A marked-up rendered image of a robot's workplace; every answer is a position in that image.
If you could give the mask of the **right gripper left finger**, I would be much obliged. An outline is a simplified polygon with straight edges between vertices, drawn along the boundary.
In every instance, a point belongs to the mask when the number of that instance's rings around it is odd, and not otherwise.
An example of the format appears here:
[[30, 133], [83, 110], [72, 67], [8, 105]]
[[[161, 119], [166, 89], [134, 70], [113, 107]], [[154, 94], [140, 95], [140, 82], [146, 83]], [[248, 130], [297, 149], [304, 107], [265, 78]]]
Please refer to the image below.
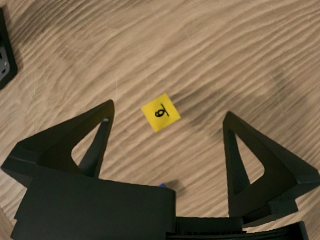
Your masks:
[[[109, 99], [17, 142], [9, 155], [36, 162], [40, 166], [99, 178], [114, 116], [114, 101]], [[73, 148], [98, 125], [91, 145], [77, 165], [71, 156]]]

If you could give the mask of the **yellow block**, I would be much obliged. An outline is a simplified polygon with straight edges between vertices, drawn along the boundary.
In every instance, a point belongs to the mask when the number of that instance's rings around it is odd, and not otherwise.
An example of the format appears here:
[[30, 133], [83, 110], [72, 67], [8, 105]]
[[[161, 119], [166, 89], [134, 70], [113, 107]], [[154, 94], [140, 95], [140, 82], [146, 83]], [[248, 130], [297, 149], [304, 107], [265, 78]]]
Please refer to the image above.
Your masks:
[[167, 94], [163, 94], [141, 107], [155, 132], [180, 118]]

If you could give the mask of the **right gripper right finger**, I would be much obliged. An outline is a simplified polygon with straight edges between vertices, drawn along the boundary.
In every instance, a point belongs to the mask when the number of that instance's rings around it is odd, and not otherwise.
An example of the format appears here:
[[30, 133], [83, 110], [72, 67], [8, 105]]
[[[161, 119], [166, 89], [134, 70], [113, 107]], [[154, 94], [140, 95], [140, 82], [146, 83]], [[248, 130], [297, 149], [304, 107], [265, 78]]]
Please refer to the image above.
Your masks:
[[[320, 174], [316, 168], [232, 111], [227, 112], [222, 125], [229, 217], [242, 216], [267, 203], [295, 200], [320, 186]], [[252, 185], [240, 156], [236, 135], [264, 166], [264, 174]]]

